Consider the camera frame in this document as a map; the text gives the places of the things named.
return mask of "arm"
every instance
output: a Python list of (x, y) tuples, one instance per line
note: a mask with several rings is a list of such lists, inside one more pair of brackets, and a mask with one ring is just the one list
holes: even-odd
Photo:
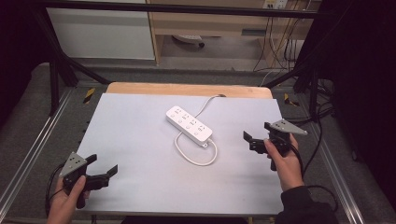
[[(290, 141), (298, 148), (298, 143), (292, 134)], [(278, 214), (276, 223), (338, 223), (327, 203), (316, 203), (311, 199), (309, 190), (304, 185), (297, 156), (289, 151), (289, 154), (283, 158), (271, 141), (266, 139), (264, 144), (269, 157), (276, 164), (283, 190), (281, 199), (284, 210)]]
[(52, 206), (49, 211), (49, 218), (47, 224), (68, 224), (71, 223), (72, 216), (76, 210), (76, 203), (78, 195), (82, 192), (85, 186), (85, 175), (82, 175), (76, 185), (67, 194), (63, 191), (63, 179), (59, 178), (56, 184), (55, 192), (58, 192), (53, 196)]

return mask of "white power cable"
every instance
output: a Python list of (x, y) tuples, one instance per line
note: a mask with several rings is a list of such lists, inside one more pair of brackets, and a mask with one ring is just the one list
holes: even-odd
[[(209, 99), (207, 99), (207, 101), (204, 103), (204, 105), (202, 106), (202, 108), (200, 109), (200, 111), (198, 112), (198, 114), (195, 115), (194, 117), (195, 117), (195, 118), (198, 117), (198, 116), (204, 111), (204, 109), (206, 108), (206, 105), (209, 103), (209, 101), (211, 101), (212, 99), (214, 99), (214, 98), (216, 98), (216, 97), (222, 97), (222, 96), (224, 96), (224, 95), (219, 94), (219, 95), (211, 96)], [(192, 164), (198, 165), (198, 166), (207, 166), (207, 165), (212, 164), (213, 161), (215, 161), (216, 157), (218, 156), (218, 147), (216, 146), (216, 144), (213, 142), (212, 139), (209, 138), (209, 139), (207, 139), (207, 141), (208, 141), (209, 143), (211, 143), (211, 144), (213, 145), (213, 147), (215, 148), (215, 155), (213, 156), (212, 160), (210, 160), (210, 161), (208, 161), (208, 162), (205, 162), (205, 163), (200, 163), (200, 162), (193, 161), (192, 159), (190, 159), (186, 154), (184, 154), (183, 150), (181, 150), (180, 147), (178, 146), (177, 139), (178, 139), (182, 134), (183, 134), (183, 132), (180, 132), (180, 133), (176, 136), (174, 143), (175, 143), (175, 146), (176, 146), (177, 150), (178, 150), (178, 151), (180, 152), (180, 154), (184, 157), (184, 159), (186, 159), (187, 161), (191, 162)]]
[(303, 9), (303, 10), (308, 10), (309, 6), (311, 6), (311, 2), (312, 2), (312, 0), (309, 0), (308, 5), (306, 5), (305, 9)]
[(270, 72), (267, 73), (267, 75), (265, 75), (265, 77), (262, 79), (262, 84), (264, 84), (265, 79), (268, 77), (268, 75), (270, 75), (271, 73), (274, 72), (274, 69), (271, 70)]

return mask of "gray floor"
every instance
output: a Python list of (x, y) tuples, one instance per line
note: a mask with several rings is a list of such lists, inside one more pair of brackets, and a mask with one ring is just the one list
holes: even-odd
[[(113, 66), (109, 66), (110, 68), (96, 66), (93, 70), (101, 76), (117, 81), (258, 86), (262, 83), (266, 73), (248, 72), (253, 69), (260, 57), (261, 53), (255, 47), (258, 43), (254, 44), (253, 40), (243, 40), (241, 42), (245, 44), (232, 38), (224, 40), (218, 37), (210, 37), (205, 42), (205, 47), (198, 49), (195, 46), (177, 43), (169, 37), (165, 39), (163, 63), (159, 66), (144, 65), (139, 67), (138, 64), (134, 64), (134, 67), (139, 68), (131, 69), (128, 66), (114, 66), (113, 64)], [(16, 217), (45, 218), (44, 190), (50, 172), (57, 164), (67, 158), (71, 151), (78, 150), (78, 141), (83, 138), (83, 130), (89, 125), (87, 121), (92, 117), (100, 93), (106, 90), (106, 86), (95, 85), (96, 92), (92, 100), (89, 104), (84, 105), (82, 101), (92, 83), (89, 78), (83, 75), (79, 76), (85, 81), (82, 82), (85, 83), (84, 87), (73, 90), (72, 97), (63, 115), (52, 130), (47, 144), (43, 147), (32, 171), (11, 205), (7, 213), (8, 219)], [(295, 97), (290, 88), (292, 82), (293, 80), (289, 80), (281, 87), (274, 88), (273, 94), (278, 99), (282, 116), (303, 117), (304, 111), (299, 106), (285, 105), (283, 101), (285, 92), (289, 93), (290, 97)], [(33, 79), (26, 93), (0, 131), (0, 154), (2, 158), (0, 160), (2, 167), (0, 171), (0, 176), (2, 176), (0, 192), (6, 190), (7, 184), (17, 172), (19, 165), (44, 126), (49, 111), (49, 72), (46, 66), (41, 66), (34, 71)], [(309, 125), (304, 126), (304, 128), (312, 132)], [(396, 223), (395, 212), (375, 183), (366, 165), (354, 162), (351, 159), (350, 149), (337, 119), (325, 118), (323, 120), (323, 132), (366, 223)], [(308, 135), (307, 137), (298, 137), (298, 140), (303, 160), (307, 161), (316, 145), (316, 139), (312, 135)], [(305, 184), (320, 184), (334, 191), (332, 181), (320, 155), (316, 156), (309, 168), (305, 177)], [(313, 197), (332, 205), (332, 199), (325, 192), (315, 190), (313, 191)], [(347, 222), (348, 219), (343, 210), (343, 205), (339, 205), (340, 208), (336, 215), (340, 221)], [(80, 214), (77, 218), (89, 219), (90, 217)], [(121, 217), (99, 218), (120, 219)]]

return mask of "black sleeve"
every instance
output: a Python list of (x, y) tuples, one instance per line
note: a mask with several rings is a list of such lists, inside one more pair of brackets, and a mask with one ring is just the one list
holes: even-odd
[(331, 207), (327, 203), (312, 201), (306, 186), (289, 189), (280, 195), (283, 212), (276, 217), (276, 224), (282, 223), (338, 223)]

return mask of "power outlet socket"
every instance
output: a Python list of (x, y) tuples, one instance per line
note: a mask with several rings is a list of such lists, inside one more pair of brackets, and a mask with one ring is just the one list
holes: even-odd
[(275, 5), (276, 5), (276, 0), (265, 0), (262, 8), (274, 9)]
[(285, 9), (288, 0), (276, 0), (274, 9)]
[(205, 147), (213, 131), (195, 116), (175, 105), (166, 112), (166, 120), (186, 134), (197, 145)]

